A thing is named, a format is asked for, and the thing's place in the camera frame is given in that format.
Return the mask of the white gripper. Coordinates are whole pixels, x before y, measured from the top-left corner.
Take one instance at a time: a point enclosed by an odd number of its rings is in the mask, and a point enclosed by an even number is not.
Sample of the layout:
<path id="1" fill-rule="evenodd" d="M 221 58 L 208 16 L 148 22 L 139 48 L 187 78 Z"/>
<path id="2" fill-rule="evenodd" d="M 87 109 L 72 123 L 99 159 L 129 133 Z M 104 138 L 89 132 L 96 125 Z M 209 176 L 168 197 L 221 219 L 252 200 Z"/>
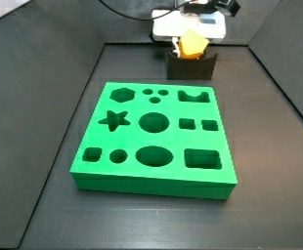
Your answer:
<path id="1" fill-rule="evenodd" d="M 161 17 L 167 10 L 153 10 L 151 37 L 155 41 L 169 42 L 172 37 L 180 37 L 185 30 L 192 30 L 208 38 L 213 43 L 219 43 L 225 36 L 224 15 L 216 12 L 209 15 L 183 14 L 175 11 Z"/>

